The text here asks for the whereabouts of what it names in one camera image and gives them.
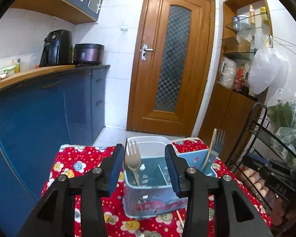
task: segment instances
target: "door frame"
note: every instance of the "door frame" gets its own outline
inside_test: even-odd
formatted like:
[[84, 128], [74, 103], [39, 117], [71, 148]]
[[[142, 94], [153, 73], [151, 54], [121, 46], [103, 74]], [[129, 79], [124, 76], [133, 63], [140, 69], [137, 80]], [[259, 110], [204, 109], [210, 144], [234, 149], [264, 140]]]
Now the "door frame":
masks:
[[[208, 40], [208, 47], [207, 47], [207, 54], [206, 54], [206, 61], [205, 61], [205, 67], [204, 67], [204, 74], [201, 80], [201, 91], [197, 99], [197, 105], [193, 112], [193, 122], [194, 124], [191, 125], [191, 127], [188, 130], [188, 136], [192, 134], [197, 115], [200, 110], [201, 102], [204, 96], [205, 87], [207, 83], [207, 77], [209, 73], [209, 68], [211, 64], [212, 59], [212, 51], [213, 51], [213, 45], [214, 45], [214, 33], [215, 33], [215, 0], [208, 0], [211, 3], [211, 23], [210, 23], [210, 33], [209, 33], [209, 40]], [[141, 59], [141, 45], [142, 45], [142, 39], [144, 34], [144, 27], [146, 22], [146, 15], [148, 10], [148, 4], [149, 0], [144, 0], [143, 6], [141, 8], [141, 17], [139, 20], [139, 26], [138, 26], [138, 32], [137, 32], [137, 38], [136, 38], [136, 45], [135, 45], [135, 52], [134, 52], [134, 59], [133, 59], [133, 70], [132, 70], [132, 78], [130, 83], [130, 92], [129, 92], [129, 102], [128, 102], [128, 112], [127, 112], [127, 125], [126, 130], [127, 131], [134, 131], [132, 126], [133, 121], [133, 111], [134, 111], [134, 102], [135, 102], [135, 92], [136, 92], [136, 85], [137, 85], [137, 75], [138, 75], [138, 67], [139, 62]]]

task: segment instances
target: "white tile floor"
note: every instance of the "white tile floor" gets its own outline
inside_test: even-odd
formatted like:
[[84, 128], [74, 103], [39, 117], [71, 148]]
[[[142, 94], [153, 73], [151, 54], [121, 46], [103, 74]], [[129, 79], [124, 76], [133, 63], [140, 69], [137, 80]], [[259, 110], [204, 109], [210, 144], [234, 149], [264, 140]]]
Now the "white tile floor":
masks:
[[164, 136], [170, 141], [180, 138], [179, 136], [147, 134], [105, 127], [93, 145], [97, 147], [115, 146], [117, 143], [124, 145], [126, 138], [135, 136]]

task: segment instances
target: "checkered glass panel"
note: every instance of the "checkered glass panel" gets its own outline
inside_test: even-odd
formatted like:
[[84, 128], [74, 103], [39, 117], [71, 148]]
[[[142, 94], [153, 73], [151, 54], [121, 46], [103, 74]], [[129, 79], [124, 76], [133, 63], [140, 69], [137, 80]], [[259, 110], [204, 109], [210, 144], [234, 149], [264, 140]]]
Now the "checkered glass panel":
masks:
[[190, 23], [190, 10], [180, 6], [170, 6], [155, 110], [175, 111], [184, 69]]

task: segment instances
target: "drawer handle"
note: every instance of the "drawer handle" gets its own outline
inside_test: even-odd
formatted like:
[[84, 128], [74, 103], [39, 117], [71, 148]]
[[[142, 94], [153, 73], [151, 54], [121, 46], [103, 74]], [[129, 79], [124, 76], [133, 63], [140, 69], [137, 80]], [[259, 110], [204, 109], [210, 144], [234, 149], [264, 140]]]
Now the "drawer handle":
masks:
[[41, 89], [47, 89], [47, 88], [56, 86], [58, 84], [60, 84], [60, 81], [57, 81], [57, 82], [54, 82], [54, 83], [51, 83], [51, 84], [44, 85], [44, 86], [41, 87]]

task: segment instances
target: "table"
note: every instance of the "table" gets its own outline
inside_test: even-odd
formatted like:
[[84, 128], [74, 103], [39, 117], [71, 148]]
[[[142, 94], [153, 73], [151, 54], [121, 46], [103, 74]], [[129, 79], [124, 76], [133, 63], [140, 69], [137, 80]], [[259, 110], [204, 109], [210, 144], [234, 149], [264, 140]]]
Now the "table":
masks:
[[[207, 145], [204, 144], [199, 138], [184, 138], [176, 140], [173, 142], [174, 146], [177, 148], [179, 153], [203, 150], [207, 149]], [[53, 167], [51, 168], [51, 173], [49, 180], [46, 181], [42, 195], [46, 189], [51, 185], [51, 183], [60, 174], [66, 174], [69, 178], [75, 176], [81, 176], [87, 171], [99, 166], [101, 161], [114, 151], [114, 147], [90, 147], [90, 146], [71, 146], [63, 145], [55, 160]], [[217, 173], [217, 177], [221, 177], [224, 174], [231, 175], [234, 179], [235, 176], [220, 159], [215, 159], [213, 169]], [[244, 191], [253, 205], [256, 207], [258, 212], [261, 214], [265, 223], [270, 227], [271, 219], [266, 214], [263, 206], [256, 200], [249, 191], [243, 186], [243, 184], [236, 180], [240, 188]], [[176, 212], [159, 215], [157, 217], [152, 217], [149, 219], [137, 221], [128, 218], [124, 214], [122, 198], [123, 198], [123, 188], [124, 188], [124, 174], [121, 171], [120, 177], [110, 198], [102, 198], [103, 213], [105, 219], [106, 230], [108, 236], [111, 237], [135, 237], [135, 230], [140, 230], [145, 234], [145, 237], [181, 237], [182, 227], [180, 221], [177, 217]], [[208, 196], [209, 205], [209, 227], [208, 236], [214, 237], [214, 196]], [[81, 236], [81, 213], [80, 213], [80, 196], [76, 196], [75, 204], [75, 235], [76, 237]], [[186, 210], [181, 209], [179, 213], [182, 220], [185, 219]]]

